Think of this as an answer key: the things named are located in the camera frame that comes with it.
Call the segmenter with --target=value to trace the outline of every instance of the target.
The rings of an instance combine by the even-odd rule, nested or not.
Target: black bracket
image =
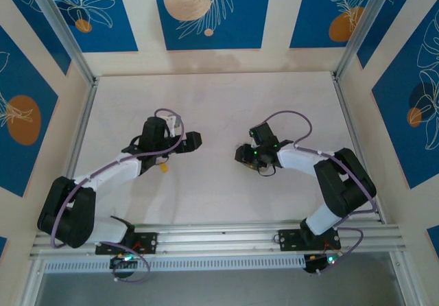
[[[300,229],[283,229],[278,232],[281,251],[323,251],[327,244],[338,250],[342,247],[335,229],[331,228],[310,242],[305,242]]]
[[[134,233],[132,236],[131,249],[139,253],[140,255],[155,255],[157,249],[157,236],[158,233]],[[117,248],[115,246],[107,246],[101,244],[96,246],[96,255],[119,255],[127,253],[125,250]]]

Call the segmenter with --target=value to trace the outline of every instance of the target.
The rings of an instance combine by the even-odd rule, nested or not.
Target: white floor
[[[301,144],[321,150],[352,148],[328,72],[154,75],[102,78],[76,174],[99,168],[141,134],[154,110],[181,114],[203,144],[172,154],[169,172],[153,167],[112,194],[112,212],[130,222],[183,224],[301,220],[321,202],[317,180],[279,169],[270,178],[234,161],[248,129],[278,110],[297,110],[314,125]],[[270,121],[280,140],[297,139],[307,124],[293,115]]]

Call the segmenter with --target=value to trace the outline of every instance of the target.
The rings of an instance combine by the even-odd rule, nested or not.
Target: white wall
[[[343,47],[289,49],[301,1],[269,0],[261,49],[167,51],[156,0],[123,0],[139,52],[85,58],[97,75],[332,71]]]
[[[366,68],[355,59],[341,83],[384,210],[401,227],[430,305],[439,303],[439,259],[426,229],[438,224],[439,176],[409,189],[371,90],[436,1],[407,0]]]
[[[0,236],[8,238],[1,257],[0,303],[13,305],[27,276],[40,210],[52,181],[66,168],[88,86],[74,65],[67,76],[61,72],[11,0],[0,0],[0,6],[0,25],[58,94],[25,195],[21,198],[0,188]]]

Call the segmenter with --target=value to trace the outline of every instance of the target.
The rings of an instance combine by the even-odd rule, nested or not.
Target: cable
[[[377,208],[377,204],[375,203],[375,201],[373,200],[373,197],[370,195],[370,193],[368,192],[368,190],[363,186],[363,184],[361,183],[361,181],[359,181],[359,179],[354,175],[354,173],[347,167],[345,166],[345,164],[343,164],[343,162],[341,162],[338,158],[336,158],[333,155],[324,153],[324,152],[319,152],[317,150],[311,150],[309,148],[304,148],[304,147],[300,147],[299,145],[295,145],[297,150],[301,150],[303,152],[308,152],[311,154],[317,154],[326,158],[331,159],[333,162],[337,163],[347,174],[350,178],[352,178],[352,180],[354,181],[354,183],[361,189],[361,191],[363,192],[363,194],[367,197],[368,201],[371,203],[372,208],[370,210],[358,210],[358,211],[353,211],[350,215],[358,215],[360,213],[375,213],[378,211]],[[338,226],[340,225],[342,222],[344,222],[345,220],[347,220],[349,218],[349,216],[346,216],[345,218],[341,219],[337,224],[335,224],[334,226]]]
[[[273,165],[273,173],[272,174],[262,174],[260,169],[261,169],[261,167],[257,167],[258,174],[262,177],[271,177],[271,176],[274,176],[276,174],[276,167],[274,165]]]
[[[354,173],[349,169],[349,168],[347,168],[347,166],[345,166],[345,164],[343,164],[343,162],[341,162],[338,158],[336,158],[335,156],[333,156],[333,155],[330,155],[330,154],[327,154],[327,153],[324,153],[324,152],[319,152],[319,151],[317,151],[317,150],[311,150],[311,149],[309,149],[309,148],[304,148],[304,147],[300,147],[299,145],[297,145],[297,143],[298,142],[300,142],[300,141],[303,141],[303,140],[305,140],[306,138],[308,138],[310,135],[311,135],[311,133],[313,132],[313,125],[312,125],[312,123],[311,123],[311,120],[308,118],[308,117],[306,117],[304,114],[302,114],[302,113],[300,113],[300,112],[296,112],[295,110],[280,110],[280,111],[278,111],[278,112],[275,112],[274,114],[271,114],[269,117],[267,117],[263,122],[266,122],[266,121],[268,121],[269,119],[271,119],[272,117],[274,117],[274,116],[277,116],[277,115],[279,115],[279,114],[282,114],[282,113],[291,113],[291,114],[295,114],[295,115],[298,115],[298,116],[300,116],[300,117],[302,117],[307,123],[308,123],[308,126],[309,126],[309,130],[308,130],[308,133],[307,134],[305,134],[304,136],[302,136],[301,138],[299,138],[299,139],[297,139],[295,142],[294,142],[294,147],[297,149],[297,150],[301,150],[301,151],[303,151],[303,152],[308,152],[308,153],[311,153],[311,154],[317,154],[317,155],[319,155],[319,156],[323,156],[323,157],[326,157],[326,158],[329,158],[329,159],[331,159],[334,163],[337,163],[347,174],[348,174],[348,176],[355,182],[355,184],[361,189],[361,191],[363,192],[363,194],[367,197],[367,199],[368,199],[368,201],[369,201],[369,203],[371,203],[371,205],[372,205],[372,208],[370,209],[370,210],[358,210],[358,211],[353,211],[350,215],[355,215],[355,214],[360,214],[360,213],[375,213],[375,212],[377,212],[378,211],[378,207],[377,207],[377,204],[375,203],[375,201],[373,200],[373,197],[370,195],[370,193],[368,192],[368,190],[363,186],[363,184],[361,183],[361,181],[359,181],[359,179],[356,177],[356,175],[354,175]],[[341,223],[343,223],[343,222],[345,222],[347,219],[349,218],[349,215],[347,215],[345,218],[342,218],[338,223],[336,223],[335,225],[334,225],[334,227],[338,227]],[[348,227],[338,227],[337,229],[340,229],[340,230],[346,230],[346,231],[357,231],[357,232],[359,232],[360,233],[360,237],[359,237],[359,239],[358,239],[358,242],[352,247],[352,248],[350,248],[347,252],[345,252],[335,263],[334,263],[334,265],[335,264],[337,264],[340,260],[342,260],[345,256],[347,256],[348,254],[350,254],[350,253],[352,253],[357,247],[358,247],[358,245],[360,245],[361,244],[361,242],[363,241],[363,238],[364,238],[364,233],[363,233],[363,231],[361,230],[361,229],[358,229],[358,228],[348,228]],[[330,268],[332,268],[333,266],[328,266],[328,267],[326,267],[325,269],[323,269],[323,270],[321,270],[321,271],[319,271],[319,275],[322,273],[322,272],[324,272],[325,270],[328,270],[328,269],[330,269]]]
[[[54,248],[54,249],[59,249],[59,248],[62,248],[63,246],[65,246],[65,244],[56,244],[56,243],[55,243],[56,231],[58,230],[58,226],[60,225],[60,221],[61,221],[62,214],[63,214],[64,211],[66,210],[68,203],[70,203],[71,199],[74,197],[74,195],[76,194],[76,192],[77,192],[77,191],[78,191],[78,190],[79,190],[79,189],[80,189],[85,183],[87,183],[88,181],[92,181],[92,179],[94,179],[96,176],[102,174],[103,172],[105,172],[106,170],[110,169],[111,167],[114,167],[115,165],[119,165],[120,163],[123,163],[123,162],[129,161],[129,160],[131,160],[131,159],[133,159],[133,158],[139,158],[139,157],[142,157],[142,156],[156,156],[156,155],[165,154],[165,153],[168,153],[168,152],[171,152],[171,151],[175,150],[175,149],[178,147],[178,145],[180,145],[180,143],[181,143],[181,141],[183,140],[183,137],[184,137],[184,135],[185,135],[185,125],[183,124],[183,121],[182,121],[182,119],[181,119],[181,116],[180,116],[179,114],[177,114],[176,112],[174,112],[173,110],[171,110],[171,109],[167,109],[167,108],[159,108],[158,110],[156,110],[156,111],[154,112],[154,116],[157,116],[157,113],[158,113],[158,112],[161,112],[161,111],[166,111],[166,112],[169,112],[169,113],[175,115],[176,118],[177,118],[177,120],[180,121],[180,125],[181,125],[181,135],[180,135],[180,138],[179,138],[179,139],[177,140],[177,142],[175,143],[175,145],[171,146],[171,147],[168,148],[167,150],[161,150],[161,151],[157,151],[157,152],[146,152],[146,153],[141,153],[141,154],[130,155],[130,156],[127,156],[127,157],[122,158],[120,161],[113,161],[113,162],[111,162],[110,164],[107,164],[107,165],[105,165],[104,167],[102,167],[101,169],[97,170],[96,172],[93,172],[93,173],[90,175],[90,178],[85,178],[84,180],[82,180],[81,182],[79,182],[79,183],[78,183],[78,184],[77,184],[77,185],[71,190],[71,192],[69,193],[69,195],[66,197],[66,199],[65,199],[64,202],[62,203],[62,205],[61,205],[61,207],[60,207],[60,210],[59,210],[59,212],[58,212],[58,214],[57,214],[57,216],[56,216],[56,219],[55,219],[55,222],[54,222],[54,226],[53,226],[53,228],[52,228],[52,232],[51,232],[51,235],[50,235],[50,245],[51,245],[52,248]],[[149,265],[149,263],[146,261],[146,259],[145,259],[143,256],[141,256],[139,253],[135,252],[133,249],[130,249],[130,248],[126,247],[126,246],[122,246],[121,244],[117,244],[117,243],[114,243],[114,242],[101,242],[101,244],[107,244],[107,245],[109,245],[109,246],[116,246],[116,247],[118,247],[118,248],[121,248],[121,249],[127,250],[128,252],[132,253],[133,255],[138,256],[138,257],[141,259],[141,261],[143,261],[143,262],[146,264],[146,266],[147,266],[147,268],[148,268],[148,271],[150,271],[150,265]],[[146,279],[145,279],[144,281],[141,281],[141,282],[140,282],[140,280],[136,280],[136,281],[127,281],[127,280],[121,280],[121,279],[118,279],[118,281],[120,281],[120,282],[126,282],[126,283],[142,283],[142,282],[146,281]]]
[[[373,200],[373,197],[369,194],[369,192],[367,191],[367,189],[363,186],[363,184],[359,181],[359,179],[354,175],[354,173],[352,173],[352,171],[347,168],[347,166],[345,166],[345,164],[343,164],[343,162],[341,162],[338,158],[324,153],[324,152],[319,152],[317,150],[311,150],[309,148],[304,148],[304,147],[300,147],[299,145],[297,145],[298,142],[305,140],[306,138],[308,138],[311,133],[313,132],[313,124],[311,123],[311,120],[304,114],[300,113],[300,112],[296,112],[295,110],[280,110],[278,112],[275,112],[274,114],[271,114],[269,117],[267,117],[263,122],[268,121],[269,119],[279,115],[279,114],[283,114],[283,113],[290,113],[290,114],[295,114],[298,115],[300,117],[302,117],[309,126],[309,130],[308,133],[305,134],[304,136],[300,137],[299,139],[297,139],[294,142],[294,146],[296,147],[297,150],[301,150],[303,152],[308,152],[311,154],[317,154],[319,156],[323,156],[326,158],[331,159],[333,162],[337,163],[347,174],[350,178],[352,178],[352,180],[355,182],[355,184],[357,184],[357,186],[361,189],[361,191],[364,193],[364,195],[367,197],[368,201],[371,203],[372,208],[371,210],[358,210],[358,211],[353,211],[350,215],[357,215],[360,213],[375,213],[378,211],[377,208],[377,204],[375,203],[375,201]],[[336,225],[334,226],[338,226],[340,225],[342,222],[344,222],[345,220],[347,220],[349,218],[349,216],[346,216],[345,218],[341,219]]]
[[[351,228],[351,227],[339,227],[338,229],[341,229],[342,231],[356,231],[356,232],[359,233],[359,239],[358,239],[357,243],[355,243],[352,246],[352,248],[347,250],[339,259],[337,259],[337,261],[333,265],[329,265],[328,267],[326,267],[323,270],[319,271],[319,273],[318,273],[319,275],[322,274],[323,272],[327,271],[327,270],[330,270],[335,265],[337,265],[339,262],[341,262],[341,260],[343,260],[350,253],[352,253],[361,244],[361,242],[363,241],[364,233],[363,233],[363,231],[361,229]]]
[[[111,272],[111,274],[115,278],[116,282],[140,284],[140,283],[146,282],[149,279],[150,272],[151,272],[151,265],[150,265],[150,263],[147,262],[147,260],[145,259],[144,256],[140,255],[139,253],[137,253],[133,249],[130,249],[129,247],[123,246],[123,245],[118,244],[118,243],[114,243],[114,242],[101,242],[101,244],[106,244],[107,246],[114,246],[115,248],[120,248],[122,250],[125,250],[125,251],[127,251],[127,252],[129,252],[129,253],[131,253],[131,254],[133,254],[135,256],[137,256],[146,265],[146,268],[148,269],[147,274],[144,277],[142,277],[141,279],[129,281],[129,280],[123,280],[123,279],[120,279],[119,277],[117,277],[117,275],[116,275],[116,269],[117,269],[117,266],[118,266],[118,264],[117,264],[112,269],[112,272]]]
[[[73,196],[76,194],[76,192],[88,181],[91,181],[92,179],[94,179],[96,176],[102,174],[103,172],[105,172],[106,170],[110,169],[111,167],[114,167],[115,165],[118,165],[120,163],[123,163],[125,161],[131,160],[133,158],[138,158],[138,157],[142,157],[142,156],[155,156],[155,155],[161,155],[161,154],[165,154],[168,152],[171,152],[172,150],[176,149],[178,147],[178,145],[181,143],[181,141],[183,140],[183,136],[185,134],[185,125],[183,124],[182,120],[181,120],[181,116],[177,113],[175,113],[173,110],[170,109],[166,109],[166,108],[160,108],[158,110],[155,111],[154,116],[157,116],[157,113],[165,110],[175,116],[177,116],[177,119],[180,120],[180,124],[181,124],[181,135],[180,138],[177,140],[177,143],[175,145],[173,145],[172,147],[168,148],[167,150],[161,150],[161,151],[157,151],[157,152],[146,152],[146,153],[141,153],[141,154],[135,154],[135,155],[129,155],[127,157],[122,158],[120,161],[113,161],[110,164],[107,164],[105,166],[103,166],[101,169],[97,170],[96,172],[93,172],[90,175],[90,178],[85,178],[84,180],[82,180],[81,182],[79,182],[75,188],[72,189],[72,191],[69,193],[69,195],[67,196],[67,198],[65,199],[64,203],[62,203],[60,210],[56,216],[55,222],[54,222],[54,227],[52,228],[52,232],[50,235],[50,245],[52,248],[54,249],[58,249],[58,248],[62,248],[63,246],[65,246],[65,244],[55,244],[55,238],[56,238],[56,231],[58,230],[58,226],[60,224],[61,221],[61,217],[62,214],[64,213],[65,209],[67,208],[68,203],[70,203],[71,199],[73,198]]]
[[[271,114],[269,117],[267,117],[263,121],[263,123],[265,123],[269,119],[271,119],[271,118],[273,118],[273,117],[275,117],[275,116],[277,116],[279,114],[284,114],[284,113],[290,113],[290,114],[298,115],[298,116],[302,117],[308,123],[308,126],[309,126],[308,133],[306,135],[304,135],[303,137],[297,139],[294,143],[298,143],[298,142],[300,142],[302,140],[305,140],[306,138],[308,138],[311,135],[311,133],[313,133],[313,124],[311,123],[311,120],[308,117],[306,117],[305,115],[303,115],[302,113],[296,112],[295,110],[280,110],[278,112],[275,112],[274,114]]]

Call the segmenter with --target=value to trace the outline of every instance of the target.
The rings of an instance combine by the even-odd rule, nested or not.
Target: small yellow object
[[[163,172],[164,174],[166,174],[166,173],[169,171],[169,169],[168,169],[166,163],[161,163],[161,164],[160,164],[160,168],[162,169],[162,172]]]

